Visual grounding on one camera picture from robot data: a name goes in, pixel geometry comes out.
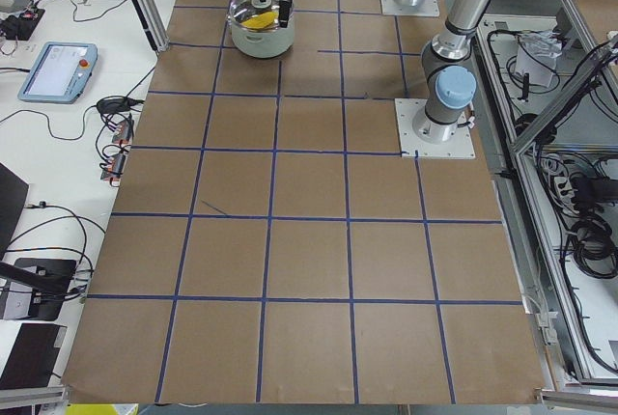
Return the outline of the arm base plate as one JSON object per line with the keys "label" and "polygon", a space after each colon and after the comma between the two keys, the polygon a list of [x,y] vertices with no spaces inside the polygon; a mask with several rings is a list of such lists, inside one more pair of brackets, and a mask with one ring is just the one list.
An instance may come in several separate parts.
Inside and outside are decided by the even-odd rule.
{"label": "arm base plate", "polygon": [[395,111],[400,153],[405,158],[474,159],[468,126],[462,112],[453,124],[436,124],[426,115],[424,98],[396,98]]}
{"label": "arm base plate", "polygon": [[381,12],[386,15],[438,17],[437,0],[380,0]]}

